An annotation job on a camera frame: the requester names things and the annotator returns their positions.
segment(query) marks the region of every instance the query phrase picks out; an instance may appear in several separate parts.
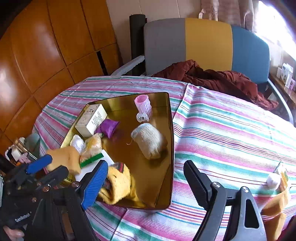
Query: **metal bolt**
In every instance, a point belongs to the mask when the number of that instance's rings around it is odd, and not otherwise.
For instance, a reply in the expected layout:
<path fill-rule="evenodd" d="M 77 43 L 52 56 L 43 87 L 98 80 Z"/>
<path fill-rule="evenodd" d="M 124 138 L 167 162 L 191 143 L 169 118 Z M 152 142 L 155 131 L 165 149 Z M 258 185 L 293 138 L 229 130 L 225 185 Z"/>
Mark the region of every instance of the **metal bolt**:
<path fill-rule="evenodd" d="M 44 188 L 42 188 L 43 192 L 48 192 L 50 190 L 50 186 L 45 186 Z"/>
<path fill-rule="evenodd" d="M 72 182 L 71 186 L 74 188 L 79 187 L 80 183 L 79 182 Z"/>
<path fill-rule="evenodd" d="M 242 187 L 242 190 L 243 190 L 244 192 L 249 192 L 249 189 L 248 189 L 247 187 Z"/>
<path fill-rule="evenodd" d="M 212 185 L 213 185 L 215 188 L 219 188 L 219 187 L 221 187 L 221 184 L 218 183 L 218 182 L 213 182 Z"/>

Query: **yellow backrest panel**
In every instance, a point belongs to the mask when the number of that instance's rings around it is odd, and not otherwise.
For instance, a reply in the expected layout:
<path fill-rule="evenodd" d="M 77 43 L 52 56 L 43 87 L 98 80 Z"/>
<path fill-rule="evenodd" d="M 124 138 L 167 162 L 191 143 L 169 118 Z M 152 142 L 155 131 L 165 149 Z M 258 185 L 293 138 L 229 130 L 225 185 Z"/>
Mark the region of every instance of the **yellow backrest panel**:
<path fill-rule="evenodd" d="M 186 18 L 186 60 L 215 71 L 231 70 L 232 30 L 227 23 L 207 19 Z"/>

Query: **brown cloth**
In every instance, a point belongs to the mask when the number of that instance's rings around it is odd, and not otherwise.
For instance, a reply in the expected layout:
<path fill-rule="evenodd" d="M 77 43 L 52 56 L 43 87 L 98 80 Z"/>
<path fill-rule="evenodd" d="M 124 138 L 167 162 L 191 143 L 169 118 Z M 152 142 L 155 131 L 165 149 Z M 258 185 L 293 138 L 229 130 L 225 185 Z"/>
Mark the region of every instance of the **brown cloth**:
<path fill-rule="evenodd" d="M 265 110 L 278 106 L 277 101 L 267 100 L 258 92 L 257 85 L 247 76 L 235 71 L 219 71 L 208 69 L 203 71 L 194 60 L 174 63 L 152 77 L 179 80 L 201 86 L 209 90 L 225 93 L 252 102 Z"/>

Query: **chair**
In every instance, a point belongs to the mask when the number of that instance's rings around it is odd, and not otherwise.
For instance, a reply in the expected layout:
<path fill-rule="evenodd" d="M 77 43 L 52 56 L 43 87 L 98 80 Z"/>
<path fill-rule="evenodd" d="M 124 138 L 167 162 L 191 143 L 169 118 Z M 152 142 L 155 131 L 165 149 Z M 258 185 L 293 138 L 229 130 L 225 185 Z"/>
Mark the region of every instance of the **chair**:
<path fill-rule="evenodd" d="M 111 75 L 123 75 L 145 60 L 146 75 L 172 63 L 195 60 L 203 69 L 233 70 L 249 77 L 265 93 L 267 84 L 288 112 L 292 113 L 268 79 L 269 47 L 252 32 L 238 26 L 198 18 L 171 18 L 144 25 L 144 55 L 123 65 Z"/>

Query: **metallic tray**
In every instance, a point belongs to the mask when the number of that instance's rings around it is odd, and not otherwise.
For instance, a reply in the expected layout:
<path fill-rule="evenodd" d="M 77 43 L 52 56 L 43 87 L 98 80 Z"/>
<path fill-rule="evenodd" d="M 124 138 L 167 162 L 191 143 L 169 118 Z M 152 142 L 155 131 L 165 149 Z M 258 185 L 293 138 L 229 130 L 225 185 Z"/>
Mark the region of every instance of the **metallic tray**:
<path fill-rule="evenodd" d="M 134 103 L 134 99 L 138 95 L 119 96 L 88 103 L 71 126 L 61 147 L 69 146 L 75 134 L 80 135 L 75 124 L 86 108 L 92 104 L 102 104 L 108 118 L 119 121 L 112 137 L 110 139 L 102 138 L 102 147 L 114 162 L 123 162 L 130 169 L 130 173 L 136 181 L 137 195 L 141 200 L 134 202 L 122 199 L 115 205 L 127 208 L 163 210 L 168 208 L 171 203 L 173 187 L 174 136 L 169 94 L 166 92 L 146 93 L 152 106 L 152 117 L 149 123 L 153 124 L 168 141 L 167 151 L 156 160 L 147 160 L 134 141 L 127 145 L 132 140 L 131 132 L 141 124 L 136 120 L 138 110 Z"/>

